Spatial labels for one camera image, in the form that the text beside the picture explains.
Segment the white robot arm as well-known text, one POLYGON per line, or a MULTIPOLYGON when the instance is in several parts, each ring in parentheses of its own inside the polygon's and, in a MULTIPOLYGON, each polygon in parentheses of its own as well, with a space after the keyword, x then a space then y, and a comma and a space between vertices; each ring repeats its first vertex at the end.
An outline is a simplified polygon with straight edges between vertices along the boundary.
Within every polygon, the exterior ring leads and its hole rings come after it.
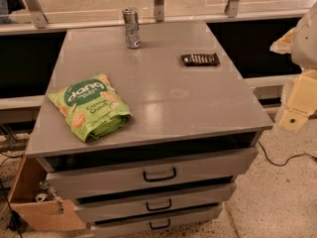
POLYGON ((291 54, 292 62, 302 69, 293 80, 278 122, 279 128, 298 132, 317 110, 317 2, 294 28, 273 42, 269 50, 291 54))

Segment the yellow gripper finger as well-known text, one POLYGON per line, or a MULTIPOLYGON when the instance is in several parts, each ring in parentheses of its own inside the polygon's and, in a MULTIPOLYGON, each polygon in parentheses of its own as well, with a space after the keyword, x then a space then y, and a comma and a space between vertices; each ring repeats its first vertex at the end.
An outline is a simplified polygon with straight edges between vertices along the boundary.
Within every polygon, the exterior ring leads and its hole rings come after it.
POLYGON ((298 132, 316 111, 317 70, 310 69, 293 80, 278 126, 285 131, 298 132))
POLYGON ((269 48, 271 52, 277 54, 290 54, 292 49, 292 41, 294 36, 294 29, 286 32, 281 38, 275 41, 269 48))

